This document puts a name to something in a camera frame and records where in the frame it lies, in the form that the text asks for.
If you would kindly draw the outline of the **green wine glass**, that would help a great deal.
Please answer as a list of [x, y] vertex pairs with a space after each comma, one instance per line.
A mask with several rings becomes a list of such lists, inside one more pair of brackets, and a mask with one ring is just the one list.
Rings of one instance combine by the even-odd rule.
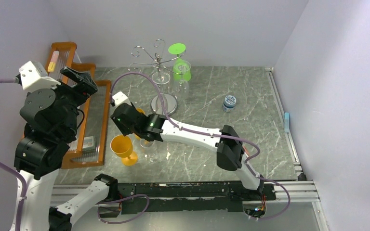
[[176, 55], [174, 65], [172, 67], [173, 77], [175, 80], [189, 81], [191, 79], [191, 64], [183, 60], [181, 57], [185, 54], [186, 46], [183, 43], [175, 43], [168, 48], [168, 52]]

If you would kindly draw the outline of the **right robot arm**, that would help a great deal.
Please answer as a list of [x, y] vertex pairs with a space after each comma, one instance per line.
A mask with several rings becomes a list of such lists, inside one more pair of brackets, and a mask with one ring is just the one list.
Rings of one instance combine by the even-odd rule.
[[246, 154], [244, 145], [249, 144], [257, 151], [259, 147], [239, 137], [229, 125], [222, 128], [193, 126], [165, 115], [145, 115], [127, 103], [117, 106], [110, 118], [124, 136], [135, 134], [146, 141], [173, 141], [210, 150], [216, 153], [217, 166], [233, 172], [250, 199], [256, 200], [264, 193], [263, 177], [249, 163], [254, 156]]

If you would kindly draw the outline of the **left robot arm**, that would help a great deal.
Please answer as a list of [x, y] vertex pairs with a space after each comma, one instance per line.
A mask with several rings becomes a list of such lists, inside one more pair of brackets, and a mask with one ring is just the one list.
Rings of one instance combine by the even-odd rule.
[[57, 81], [35, 67], [20, 69], [27, 92], [20, 116], [26, 126], [14, 158], [21, 178], [13, 231], [69, 231], [95, 204], [121, 198], [117, 179], [100, 174], [71, 200], [51, 206], [55, 179], [80, 126], [79, 107], [98, 91], [90, 72], [69, 67], [60, 72], [74, 85]]

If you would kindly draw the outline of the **clear champagne flute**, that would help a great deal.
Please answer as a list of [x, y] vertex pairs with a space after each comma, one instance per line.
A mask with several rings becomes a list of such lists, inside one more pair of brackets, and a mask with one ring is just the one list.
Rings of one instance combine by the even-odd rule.
[[155, 72], [152, 76], [152, 81], [154, 84], [157, 86], [158, 91], [163, 94], [169, 93], [169, 86], [170, 86], [170, 81], [171, 81], [171, 76], [170, 74], [166, 72]]

